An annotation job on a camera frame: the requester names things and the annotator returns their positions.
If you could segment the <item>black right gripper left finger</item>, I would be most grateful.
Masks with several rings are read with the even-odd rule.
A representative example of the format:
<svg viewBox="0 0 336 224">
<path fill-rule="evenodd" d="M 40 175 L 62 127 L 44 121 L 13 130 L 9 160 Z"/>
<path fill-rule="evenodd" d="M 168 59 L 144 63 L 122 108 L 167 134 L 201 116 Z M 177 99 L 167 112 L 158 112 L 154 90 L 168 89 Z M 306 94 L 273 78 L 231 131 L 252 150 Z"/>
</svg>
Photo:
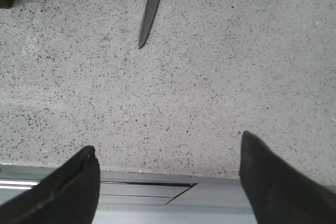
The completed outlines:
<svg viewBox="0 0 336 224">
<path fill-rule="evenodd" d="M 1 205 L 1 223 L 92 223 L 100 166 L 85 146 L 38 185 Z"/>
</svg>

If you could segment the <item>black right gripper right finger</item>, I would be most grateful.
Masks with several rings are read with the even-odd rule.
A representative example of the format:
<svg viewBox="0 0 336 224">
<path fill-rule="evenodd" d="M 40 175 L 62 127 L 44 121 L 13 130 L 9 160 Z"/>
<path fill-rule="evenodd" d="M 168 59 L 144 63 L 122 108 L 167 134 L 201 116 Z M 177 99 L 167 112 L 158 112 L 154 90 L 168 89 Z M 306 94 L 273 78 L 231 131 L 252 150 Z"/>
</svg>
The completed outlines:
<svg viewBox="0 0 336 224">
<path fill-rule="evenodd" d="M 335 223 L 335 193 L 295 170 L 244 131 L 240 183 L 258 223 Z"/>
</svg>

